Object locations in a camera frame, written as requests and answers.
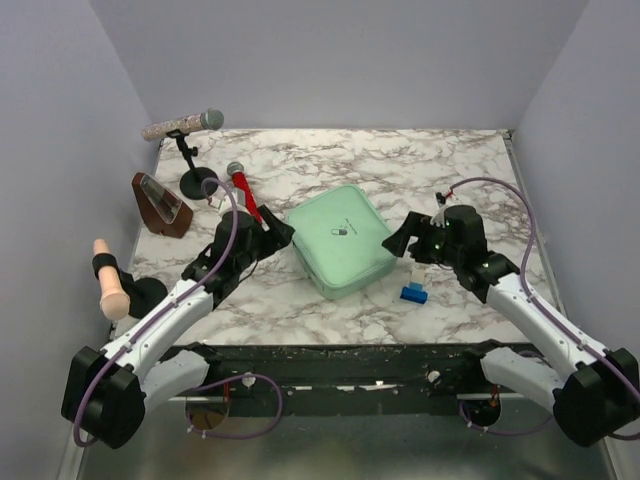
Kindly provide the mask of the mint green medicine case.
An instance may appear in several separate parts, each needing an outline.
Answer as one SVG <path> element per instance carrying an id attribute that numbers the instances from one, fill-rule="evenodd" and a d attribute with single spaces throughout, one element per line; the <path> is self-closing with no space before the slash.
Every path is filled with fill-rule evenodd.
<path id="1" fill-rule="evenodd" d="M 292 209 L 286 223 L 304 271 L 319 293 L 338 300 L 389 274 L 397 258 L 382 247 L 391 229 L 364 191 L 343 185 Z"/>

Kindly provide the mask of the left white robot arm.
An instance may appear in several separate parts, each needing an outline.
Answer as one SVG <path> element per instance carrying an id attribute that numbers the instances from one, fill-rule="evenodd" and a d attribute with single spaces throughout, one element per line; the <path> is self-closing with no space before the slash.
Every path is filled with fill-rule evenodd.
<path id="1" fill-rule="evenodd" d="M 193 350 L 164 354 L 191 326 L 213 312 L 239 285 L 241 274 L 287 247 L 290 225 L 266 206 L 261 219 L 231 210 L 209 245 L 189 263 L 167 296 L 143 319 L 99 350 L 82 348 L 72 359 L 61 414 L 73 424 L 77 445 L 126 444 L 145 416 L 190 390 L 214 393 L 220 368 Z"/>

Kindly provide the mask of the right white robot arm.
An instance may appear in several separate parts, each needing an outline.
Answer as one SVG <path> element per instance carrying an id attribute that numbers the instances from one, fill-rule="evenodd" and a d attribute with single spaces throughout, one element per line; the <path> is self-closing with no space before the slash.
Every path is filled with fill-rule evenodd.
<path id="1" fill-rule="evenodd" d="M 480 392 L 505 386 L 549 411 L 563 433 L 587 447 L 639 418 L 639 365 L 626 349 L 608 349 L 536 296 L 521 270 L 487 247 L 484 224 L 467 205 L 440 219 L 411 212 L 382 245 L 420 264 L 451 268 L 460 285 L 512 324 L 543 355 L 539 362 L 494 344 L 464 362 L 460 379 Z"/>

